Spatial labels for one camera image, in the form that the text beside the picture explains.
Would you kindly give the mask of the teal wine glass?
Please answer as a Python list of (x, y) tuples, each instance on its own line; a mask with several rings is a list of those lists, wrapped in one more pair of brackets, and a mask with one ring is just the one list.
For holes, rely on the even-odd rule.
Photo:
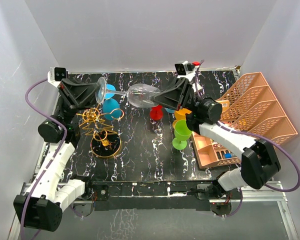
[(171, 108), (165, 108), (165, 110), (170, 114), (173, 114), (175, 112), (175, 110), (173, 110)]

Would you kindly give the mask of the yellow wine glass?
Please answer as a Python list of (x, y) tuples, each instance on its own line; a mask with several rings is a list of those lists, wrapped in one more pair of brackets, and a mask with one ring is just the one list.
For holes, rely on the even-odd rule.
[(180, 110), (176, 110), (174, 112), (174, 118), (175, 120), (172, 123), (172, 127), (175, 128), (175, 125), (180, 120), (185, 120), (187, 114), (191, 114), (192, 112), (186, 108), (182, 108)]

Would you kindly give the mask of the red wine glass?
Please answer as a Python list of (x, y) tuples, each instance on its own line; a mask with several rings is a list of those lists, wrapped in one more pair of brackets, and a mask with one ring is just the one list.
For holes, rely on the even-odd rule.
[(163, 117), (163, 111), (162, 111), (162, 106), (161, 105), (157, 105), (155, 107), (152, 107), (150, 112), (149, 112), (149, 117), (154, 120), (154, 121), (158, 121), (161, 120)]

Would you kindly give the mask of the blue wine glass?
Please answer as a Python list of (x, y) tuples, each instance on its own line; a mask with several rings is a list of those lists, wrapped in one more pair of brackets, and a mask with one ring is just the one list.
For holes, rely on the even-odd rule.
[(110, 121), (119, 119), (122, 115), (119, 103), (113, 99), (114, 93), (107, 93), (102, 105), (102, 113), (104, 118)]

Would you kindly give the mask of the clear wine glass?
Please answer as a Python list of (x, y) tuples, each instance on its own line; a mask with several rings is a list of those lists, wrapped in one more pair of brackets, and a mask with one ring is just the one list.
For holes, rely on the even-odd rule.
[(111, 90), (107, 88), (106, 79), (100, 77), (96, 85), (95, 98), (98, 104), (104, 102), (106, 94), (113, 94), (127, 97), (127, 101), (137, 108), (153, 108), (158, 105), (154, 102), (154, 97), (160, 93), (160, 90), (148, 84), (137, 83), (126, 91)]

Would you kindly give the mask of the green wine glass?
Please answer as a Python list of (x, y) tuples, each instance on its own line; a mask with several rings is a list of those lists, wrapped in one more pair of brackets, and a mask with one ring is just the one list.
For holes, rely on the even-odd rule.
[(177, 150), (183, 150), (187, 147), (188, 139), (192, 135), (192, 131), (187, 127), (185, 119), (179, 120), (174, 126), (174, 139), (172, 146)]

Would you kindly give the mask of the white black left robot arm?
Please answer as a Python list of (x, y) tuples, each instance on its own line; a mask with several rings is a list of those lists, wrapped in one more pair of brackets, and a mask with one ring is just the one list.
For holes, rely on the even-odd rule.
[(97, 103), (95, 94), (100, 87), (94, 82), (65, 78), (54, 86), (59, 92), (54, 113), (47, 115), (38, 127), (41, 137), (49, 143), (49, 152), (25, 194), (17, 195), (13, 201), (21, 235), (24, 228), (54, 232), (63, 212), (76, 199), (87, 200), (93, 195), (94, 188), (87, 176), (75, 175), (65, 185), (58, 184), (81, 137), (79, 126), (72, 120), (79, 111)]

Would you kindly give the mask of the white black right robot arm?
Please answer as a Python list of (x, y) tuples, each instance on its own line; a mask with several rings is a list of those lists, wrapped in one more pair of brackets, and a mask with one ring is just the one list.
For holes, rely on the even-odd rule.
[(185, 122), (190, 131), (216, 141), (240, 159), (239, 168), (223, 172), (205, 189), (210, 197), (223, 199), (231, 190), (246, 186), (259, 190), (281, 170), (273, 142), (226, 128), (219, 122), (222, 105), (211, 97), (199, 97), (186, 77), (174, 78), (150, 99), (169, 109), (189, 110)]

